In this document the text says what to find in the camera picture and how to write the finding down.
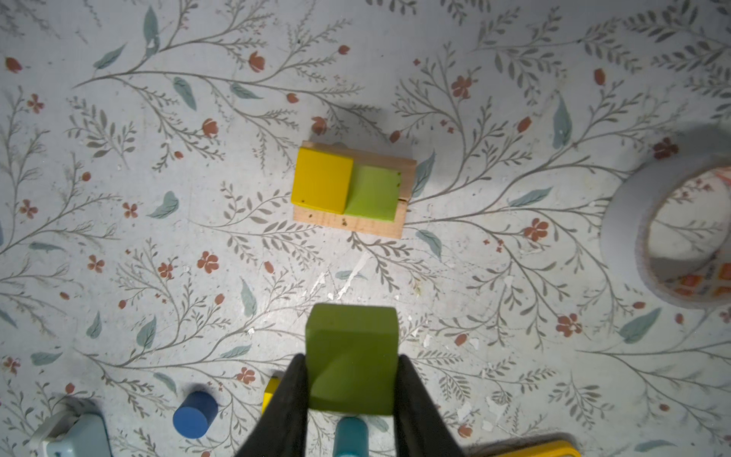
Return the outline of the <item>long green block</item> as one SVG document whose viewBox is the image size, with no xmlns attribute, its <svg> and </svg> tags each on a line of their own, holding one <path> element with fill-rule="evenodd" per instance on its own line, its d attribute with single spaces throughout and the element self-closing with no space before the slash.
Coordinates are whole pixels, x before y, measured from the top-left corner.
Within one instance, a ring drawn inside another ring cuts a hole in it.
<svg viewBox="0 0 731 457">
<path fill-rule="evenodd" d="M 395 169 L 355 165 L 345 215 L 393 222 L 400 199 L 402 175 Z"/>
</svg>

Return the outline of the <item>natural wood block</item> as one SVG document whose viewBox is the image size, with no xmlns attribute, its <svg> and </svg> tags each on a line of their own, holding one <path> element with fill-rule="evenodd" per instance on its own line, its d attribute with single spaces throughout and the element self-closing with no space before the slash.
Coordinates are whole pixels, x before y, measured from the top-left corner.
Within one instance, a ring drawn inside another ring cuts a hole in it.
<svg viewBox="0 0 731 457">
<path fill-rule="evenodd" d="M 407 218 L 407 201 L 400 200 L 397 206 L 395 219 L 392 222 L 367 219 L 346 214 L 324 213 L 293 207 L 293 219 L 302 224 L 310 224 L 323 228 L 349 230 L 361 234 L 374 235 L 382 238 L 401 239 Z"/>
<path fill-rule="evenodd" d="M 405 159 L 395 156 L 378 154 L 375 152 L 365 152 L 364 150 L 352 150 L 339 146 L 327 145 L 322 143 L 314 143 L 304 141 L 302 148 L 317 150 L 318 152 L 327 152 L 344 157 L 349 157 L 355 163 L 384 169 L 394 169 L 401 173 L 402 184 L 399 190 L 399 198 L 404 201 L 411 200 L 412 189 L 416 181 L 417 162 L 413 159 Z"/>
</svg>

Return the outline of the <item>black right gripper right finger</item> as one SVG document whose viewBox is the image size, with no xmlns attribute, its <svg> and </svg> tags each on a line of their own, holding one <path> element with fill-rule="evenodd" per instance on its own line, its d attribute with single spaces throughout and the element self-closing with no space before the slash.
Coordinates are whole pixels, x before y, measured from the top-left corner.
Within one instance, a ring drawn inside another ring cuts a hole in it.
<svg viewBox="0 0 731 457">
<path fill-rule="evenodd" d="M 397 456 L 464 456 L 405 354 L 398 359 L 393 419 Z"/>
</svg>

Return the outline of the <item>green cube block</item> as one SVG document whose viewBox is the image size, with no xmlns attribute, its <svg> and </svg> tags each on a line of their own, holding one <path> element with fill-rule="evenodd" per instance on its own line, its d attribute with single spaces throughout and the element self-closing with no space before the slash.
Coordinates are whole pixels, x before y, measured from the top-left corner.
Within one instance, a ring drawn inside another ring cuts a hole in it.
<svg viewBox="0 0 731 457">
<path fill-rule="evenodd" d="M 308 406 L 392 415 L 398 343 L 395 308 L 315 305 L 306 322 Z"/>
</svg>

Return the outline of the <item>yellow cube block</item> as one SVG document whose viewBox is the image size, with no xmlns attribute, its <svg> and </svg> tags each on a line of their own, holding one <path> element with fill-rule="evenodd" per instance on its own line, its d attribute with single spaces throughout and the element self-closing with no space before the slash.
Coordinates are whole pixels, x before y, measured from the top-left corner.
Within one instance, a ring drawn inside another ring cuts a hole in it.
<svg viewBox="0 0 731 457">
<path fill-rule="evenodd" d="M 329 152 L 300 148 L 293 180 L 293 205 L 343 214 L 354 160 Z"/>
</svg>

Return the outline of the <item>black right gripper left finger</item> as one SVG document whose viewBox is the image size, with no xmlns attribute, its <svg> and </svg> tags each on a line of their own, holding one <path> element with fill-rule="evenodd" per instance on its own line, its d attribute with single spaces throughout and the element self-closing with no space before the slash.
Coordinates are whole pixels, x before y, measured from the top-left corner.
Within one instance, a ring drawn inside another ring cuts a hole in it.
<svg viewBox="0 0 731 457">
<path fill-rule="evenodd" d="M 308 428 L 306 356 L 296 354 L 268 408 L 235 457 L 305 456 Z"/>
</svg>

